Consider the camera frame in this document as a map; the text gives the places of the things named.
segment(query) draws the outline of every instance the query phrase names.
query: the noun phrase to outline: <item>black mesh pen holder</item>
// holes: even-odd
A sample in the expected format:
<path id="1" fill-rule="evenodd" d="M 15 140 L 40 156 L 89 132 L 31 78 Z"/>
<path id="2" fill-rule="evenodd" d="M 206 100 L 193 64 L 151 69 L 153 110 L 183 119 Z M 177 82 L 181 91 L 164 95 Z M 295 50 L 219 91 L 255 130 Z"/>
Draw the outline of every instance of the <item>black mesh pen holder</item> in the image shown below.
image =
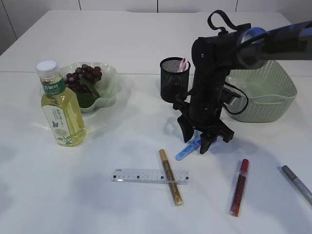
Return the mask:
<path id="1" fill-rule="evenodd" d="M 160 96 L 173 103 L 177 94 L 187 92 L 189 86 L 190 67 L 186 71 L 177 72 L 182 58 L 171 57 L 160 62 Z"/>

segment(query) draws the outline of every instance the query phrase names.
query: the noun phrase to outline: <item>bottle label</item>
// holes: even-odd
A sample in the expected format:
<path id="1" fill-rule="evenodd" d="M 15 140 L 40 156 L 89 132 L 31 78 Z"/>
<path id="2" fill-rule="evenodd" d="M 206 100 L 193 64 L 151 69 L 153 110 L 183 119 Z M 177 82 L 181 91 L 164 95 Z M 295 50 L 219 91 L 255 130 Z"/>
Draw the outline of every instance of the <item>bottle label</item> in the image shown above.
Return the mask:
<path id="1" fill-rule="evenodd" d="M 57 143 L 62 145 L 73 144 L 63 110 L 52 105 L 43 106 L 42 109 Z"/>
<path id="2" fill-rule="evenodd" d="M 44 93 L 49 96 L 61 94 L 66 89 L 63 79 L 60 79 L 54 84 L 50 84 L 48 82 L 41 82 L 41 84 L 43 86 Z"/>

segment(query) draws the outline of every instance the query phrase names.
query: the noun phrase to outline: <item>blue pen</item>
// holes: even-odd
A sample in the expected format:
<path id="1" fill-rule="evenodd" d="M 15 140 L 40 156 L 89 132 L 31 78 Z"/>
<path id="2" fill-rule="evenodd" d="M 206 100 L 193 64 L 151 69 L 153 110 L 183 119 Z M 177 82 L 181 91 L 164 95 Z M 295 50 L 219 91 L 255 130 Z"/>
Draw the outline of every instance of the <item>blue pen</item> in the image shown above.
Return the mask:
<path id="1" fill-rule="evenodd" d="M 188 146 L 186 146 L 180 153 L 178 153 L 175 158 L 180 161 L 189 155 L 191 152 L 197 150 L 200 147 L 201 140 L 194 140 Z"/>

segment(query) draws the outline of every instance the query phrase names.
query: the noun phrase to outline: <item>red pen cap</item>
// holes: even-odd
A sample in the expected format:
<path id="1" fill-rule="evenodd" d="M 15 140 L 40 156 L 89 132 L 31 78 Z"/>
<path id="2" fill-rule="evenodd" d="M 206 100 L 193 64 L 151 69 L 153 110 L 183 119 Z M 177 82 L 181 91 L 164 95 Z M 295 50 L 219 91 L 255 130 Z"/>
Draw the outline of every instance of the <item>red pen cap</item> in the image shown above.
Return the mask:
<path id="1" fill-rule="evenodd" d="M 244 159 L 242 162 L 242 165 L 240 166 L 240 170 L 241 171 L 248 171 L 248 165 L 249 165 L 249 161 L 247 159 Z"/>

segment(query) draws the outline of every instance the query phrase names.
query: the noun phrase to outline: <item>silver marker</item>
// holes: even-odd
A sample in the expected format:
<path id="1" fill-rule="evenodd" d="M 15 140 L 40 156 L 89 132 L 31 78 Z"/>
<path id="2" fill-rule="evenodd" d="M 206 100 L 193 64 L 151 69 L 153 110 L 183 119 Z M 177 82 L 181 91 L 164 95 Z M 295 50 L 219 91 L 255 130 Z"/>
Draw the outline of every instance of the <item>silver marker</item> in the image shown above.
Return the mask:
<path id="1" fill-rule="evenodd" d="M 305 199 L 312 206 L 312 193 L 311 191 L 302 183 L 302 181 L 291 171 L 288 166 L 282 167 L 283 172 L 287 175 L 287 177 L 292 181 L 292 183 L 297 187 L 299 192 L 305 197 Z"/>

